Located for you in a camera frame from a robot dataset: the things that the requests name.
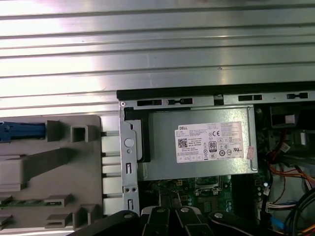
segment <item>barcode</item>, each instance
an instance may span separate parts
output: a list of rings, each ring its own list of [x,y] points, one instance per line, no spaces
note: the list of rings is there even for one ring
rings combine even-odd
[[[179,139],[178,140],[179,148],[188,148],[187,139]]]

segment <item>80 plus logo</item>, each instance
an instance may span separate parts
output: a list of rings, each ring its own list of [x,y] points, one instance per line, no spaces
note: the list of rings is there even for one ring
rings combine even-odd
[[[217,152],[217,142],[209,142],[209,152]]]

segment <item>blue latch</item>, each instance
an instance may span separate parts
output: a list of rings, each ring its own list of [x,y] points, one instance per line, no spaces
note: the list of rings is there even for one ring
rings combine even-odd
[[[0,121],[0,143],[15,139],[44,139],[45,124],[17,123]]]

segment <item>yellow wire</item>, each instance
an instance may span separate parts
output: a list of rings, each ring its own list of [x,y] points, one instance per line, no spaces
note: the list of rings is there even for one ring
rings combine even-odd
[[[315,224],[313,224],[312,226],[309,226],[307,229],[303,230],[302,233],[306,233],[312,229],[315,229]]]

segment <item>power supply label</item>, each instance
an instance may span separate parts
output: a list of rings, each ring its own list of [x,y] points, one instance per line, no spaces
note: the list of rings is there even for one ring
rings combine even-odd
[[[175,142],[177,163],[244,158],[240,121],[179,125]]]

